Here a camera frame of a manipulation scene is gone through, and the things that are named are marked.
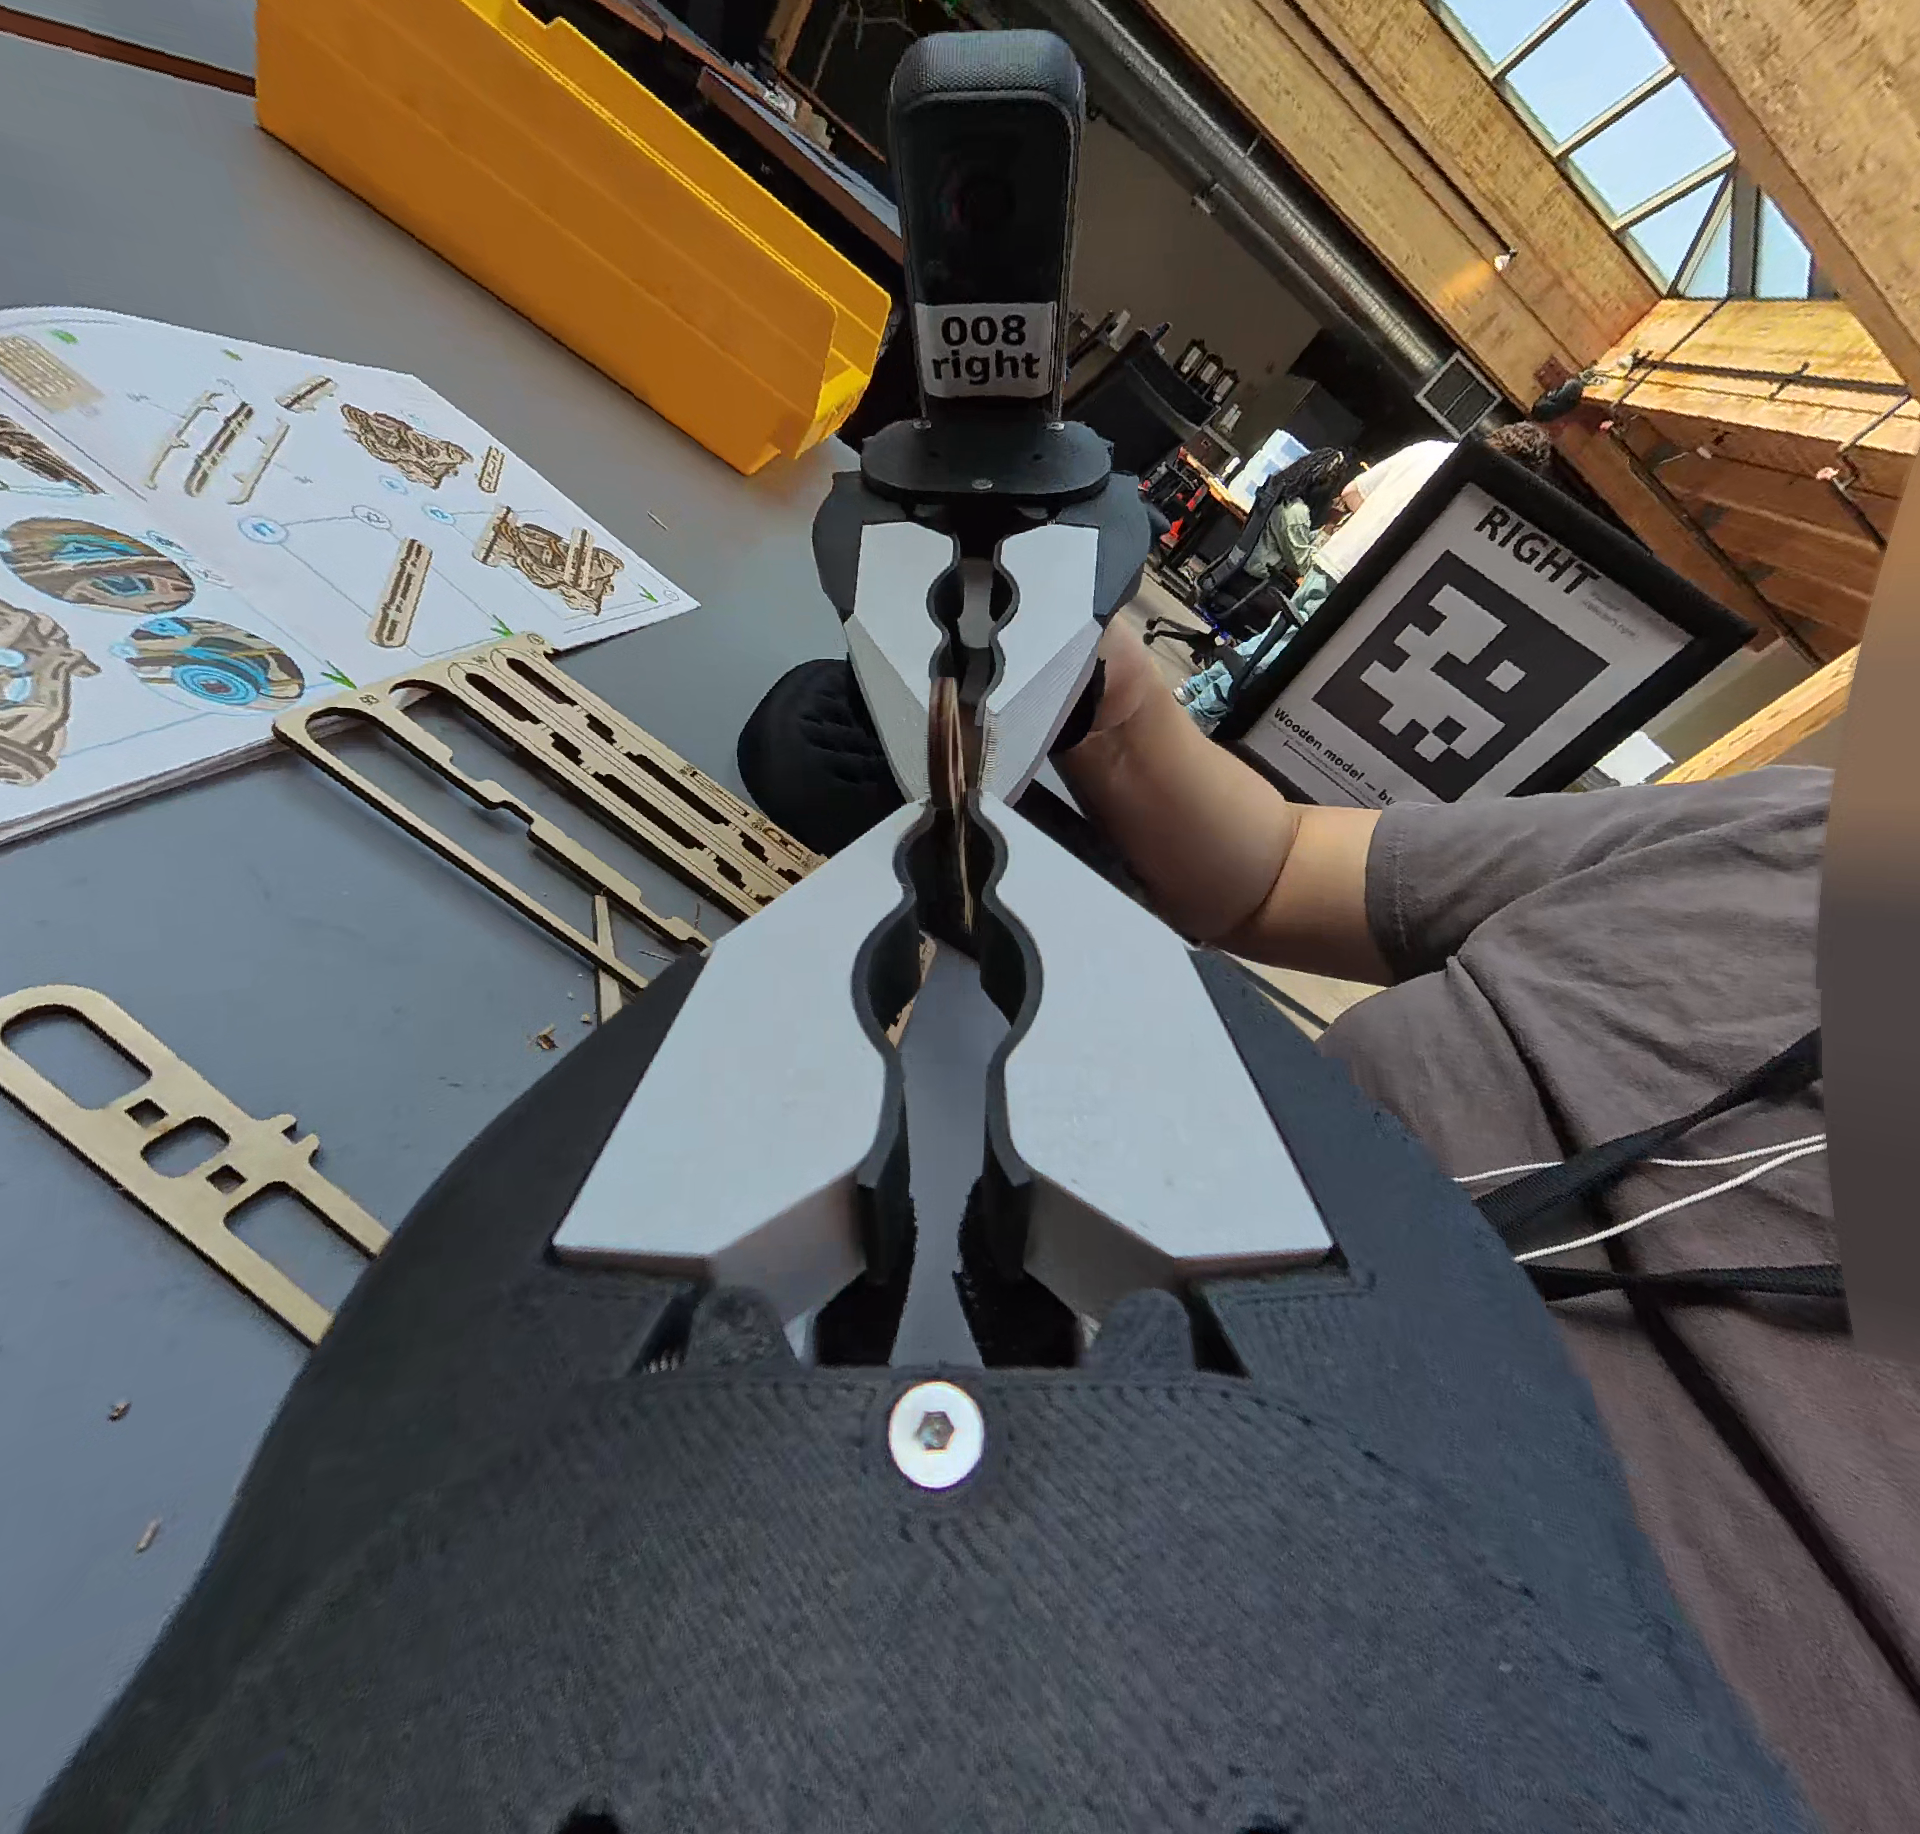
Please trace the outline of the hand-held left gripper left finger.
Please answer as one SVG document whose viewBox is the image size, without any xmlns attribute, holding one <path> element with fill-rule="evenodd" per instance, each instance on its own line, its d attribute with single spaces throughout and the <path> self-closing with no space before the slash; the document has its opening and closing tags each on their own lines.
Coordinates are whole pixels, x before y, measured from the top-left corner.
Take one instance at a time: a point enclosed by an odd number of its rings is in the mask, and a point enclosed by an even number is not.
<svg viewBox="0 0 1920 1834">
<path fill-rule="evenodd" d="M 957 1359 L 957 958 L 919 972 L 906 810 L 724 936 L 552 1238 L 765 1295 L 831 1365 Z"/>
</svg>

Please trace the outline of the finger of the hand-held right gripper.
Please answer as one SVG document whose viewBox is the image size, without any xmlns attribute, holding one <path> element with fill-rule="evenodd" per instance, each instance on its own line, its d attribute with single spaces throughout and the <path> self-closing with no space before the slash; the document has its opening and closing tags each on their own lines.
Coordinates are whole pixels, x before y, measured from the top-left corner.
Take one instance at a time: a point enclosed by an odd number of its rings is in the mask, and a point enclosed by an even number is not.
<svg viewBox="0 0 1920 1834">
<path fill-rule="evenodd" d="M 1094 528 L 1032 528 L 973 558 L 973 777 L 1013 807 L 1096 672 Z"/>
<path fill-rule="evenodd" d="M 844 622 L 859 695 L 905 800 L 930 802 L 930 700 L 948 628 L 930 599 L 951 572 L 954 542 L 910 521 L 864 526 Z"/>
</svg>

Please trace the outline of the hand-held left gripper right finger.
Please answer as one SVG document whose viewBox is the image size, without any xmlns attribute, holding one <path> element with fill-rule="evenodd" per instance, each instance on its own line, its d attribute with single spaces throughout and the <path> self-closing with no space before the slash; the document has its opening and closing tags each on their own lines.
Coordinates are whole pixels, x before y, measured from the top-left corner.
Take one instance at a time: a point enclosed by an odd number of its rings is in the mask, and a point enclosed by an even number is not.
<svg viewBox="0 0 1920 1834">
<path fill-rule="evenodd" d="M 973 1343 L 1067 1367 L 1137 1292 L 1335 1267 L 1195 952 L 1008 802 L 973 797 L 980 982 L 1005 1018 L 973 1187 Z"/>
</svg>

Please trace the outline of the person's right forearm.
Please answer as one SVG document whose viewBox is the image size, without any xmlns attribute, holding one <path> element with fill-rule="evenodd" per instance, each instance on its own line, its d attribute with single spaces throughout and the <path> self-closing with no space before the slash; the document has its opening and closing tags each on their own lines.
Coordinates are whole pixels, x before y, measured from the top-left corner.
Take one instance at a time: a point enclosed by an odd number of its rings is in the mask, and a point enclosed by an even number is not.
<svg viewBox="0 0 1920 1834">
<path fill-rule="evenodd" d="M 1184 873 L 1167 913 L 1189 938 L 1266 967 L 1385 983 L 1365 888 L 1378 813 L 1311 808 L 1172 718 Z"/>
</svg>

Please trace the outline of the model instruction booklet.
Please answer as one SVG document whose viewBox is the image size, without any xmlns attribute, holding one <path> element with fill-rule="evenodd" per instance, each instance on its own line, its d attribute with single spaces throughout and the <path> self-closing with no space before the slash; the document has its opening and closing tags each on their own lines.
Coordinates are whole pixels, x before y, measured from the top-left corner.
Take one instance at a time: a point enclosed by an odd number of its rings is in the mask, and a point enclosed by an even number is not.
<svg viewBox="0 0 1920 1834">
<path fill-rule="evenodd" d="M 2 841 L 243 762 L 413 665 L 697 599 L 383 367 L 119 311 L 2 313 Z"/>
</svg>

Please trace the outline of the person's right hand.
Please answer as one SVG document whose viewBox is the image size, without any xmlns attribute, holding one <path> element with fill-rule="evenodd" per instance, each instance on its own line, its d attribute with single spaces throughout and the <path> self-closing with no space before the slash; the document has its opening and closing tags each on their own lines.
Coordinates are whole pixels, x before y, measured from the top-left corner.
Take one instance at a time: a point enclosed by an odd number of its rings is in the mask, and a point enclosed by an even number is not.
<svg viewBox="0 0 1920 1834">
<path fill-rule="evenodd" d="M 1206 741 L 1140 632 L 1117 617 L 1050 757 L 1079 808 L 1114 841 L 1170 813 Z"/>
</svg>

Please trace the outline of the thin wooden sliver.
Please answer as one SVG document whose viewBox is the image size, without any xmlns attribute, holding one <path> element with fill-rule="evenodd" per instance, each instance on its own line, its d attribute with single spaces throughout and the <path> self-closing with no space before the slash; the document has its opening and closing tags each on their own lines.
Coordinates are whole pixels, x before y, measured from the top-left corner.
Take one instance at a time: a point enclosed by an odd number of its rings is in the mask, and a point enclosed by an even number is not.
<svg viewBox="0 0 1920 1834">
<path fill-rule="evenodd" d="M 591 897 L 591 961 L 595 972 L 595 1024 L 604 1027 L 625 1007 L 633 994 L 645 993 L 649 983 L 618 961 L 613 898 L 603 889 Z"/>
</svg>

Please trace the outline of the black office chair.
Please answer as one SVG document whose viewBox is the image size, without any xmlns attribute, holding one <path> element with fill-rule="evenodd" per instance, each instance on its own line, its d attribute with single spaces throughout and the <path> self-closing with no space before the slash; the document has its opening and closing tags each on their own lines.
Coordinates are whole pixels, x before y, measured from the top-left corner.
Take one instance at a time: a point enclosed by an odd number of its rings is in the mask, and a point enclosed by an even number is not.
<svg viewBox="0 0 1920 1834">
<path fill-rule="evenodd" d="M 1252 512 L 1236 541 L 1206 560 L 1188 549 L 1168 551 L 1155 571 L 1157 581 L 1188 622 L 1176 616 L 1148 617 L 1143 641 L 1148 647 L 1172 644 L 1210 661 L 1248 639 L 1261 617 L 1274 620 L 1288 581 L 1285 526 L 1276 528 L 1276 519 L 1283 519 L 1283 507 Z"/>
</svg>

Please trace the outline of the framed black-white marker sign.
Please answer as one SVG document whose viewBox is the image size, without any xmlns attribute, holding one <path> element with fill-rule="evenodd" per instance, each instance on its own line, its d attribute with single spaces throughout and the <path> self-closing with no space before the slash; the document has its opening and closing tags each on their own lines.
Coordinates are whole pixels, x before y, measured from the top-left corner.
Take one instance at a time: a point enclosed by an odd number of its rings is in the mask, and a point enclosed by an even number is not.
<svg viewBox="0 0 1920 1834">
<path fill-rule="evenodd" d="M 1546 474 L 1462 446 L 1206 722 L 1322 808 L 1564 792 L 1754 632 Z"/>
</svg>

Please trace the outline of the yellow plastic bin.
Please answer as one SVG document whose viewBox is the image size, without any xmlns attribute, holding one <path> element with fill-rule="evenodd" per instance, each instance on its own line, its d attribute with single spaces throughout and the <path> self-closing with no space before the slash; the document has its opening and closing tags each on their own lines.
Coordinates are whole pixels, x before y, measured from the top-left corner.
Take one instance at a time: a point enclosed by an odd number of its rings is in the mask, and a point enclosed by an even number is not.
<svg viewBox="0 0 1920 1834">
<path fill-rule="evenodd" d="M 568 22 L 255 0 L 259 124 L 733 471 L 835 435 L 890 297 Z"/>
</svg>

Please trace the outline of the grey ceiling air duct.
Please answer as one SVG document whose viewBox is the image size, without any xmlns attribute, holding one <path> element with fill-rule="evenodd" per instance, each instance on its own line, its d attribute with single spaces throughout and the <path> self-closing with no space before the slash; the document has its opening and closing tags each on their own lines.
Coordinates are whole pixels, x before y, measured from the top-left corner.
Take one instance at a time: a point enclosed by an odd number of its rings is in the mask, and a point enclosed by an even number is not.
<svg viewBox="0 0 1920 1834">
<path fill-rule="evenodd" d="M 1098 107 L 1314 322 L 1415 393 L 1454 338 L 1373 260 L 1279 149 L 1140 0 L 1008 0 L 1059 33 Z"/>
</svg>

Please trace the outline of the laser-cut plywood sheet frame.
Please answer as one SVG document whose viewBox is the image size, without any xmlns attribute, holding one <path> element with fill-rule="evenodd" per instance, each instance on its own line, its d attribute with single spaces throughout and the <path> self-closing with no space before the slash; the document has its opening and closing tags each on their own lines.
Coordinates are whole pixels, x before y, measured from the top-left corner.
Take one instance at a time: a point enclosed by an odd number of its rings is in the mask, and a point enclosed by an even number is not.
<svg viewBox="0 0 1920 1834">
<path fill-rule="evenodd" d="M 649 983 L 823 861 L 533 634 L 323 696 L 275 734 L 591 980 L 599 889 L 618 961 Z"/>
</svg>

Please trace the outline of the wall air vent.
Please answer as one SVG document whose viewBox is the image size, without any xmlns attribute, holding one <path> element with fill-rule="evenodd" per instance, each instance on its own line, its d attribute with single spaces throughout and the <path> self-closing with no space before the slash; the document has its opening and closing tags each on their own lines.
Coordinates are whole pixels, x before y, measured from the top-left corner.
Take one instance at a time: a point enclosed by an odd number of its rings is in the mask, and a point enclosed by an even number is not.
<svg viewBox="0 0 1920 1834">
<path fill-rule="evenodd" d="M 1427 371 L 1412 398 L 1452 440 L 1499 424 L 1504 405 L 1500 389 L 1459 350 Z"/>
</svg>

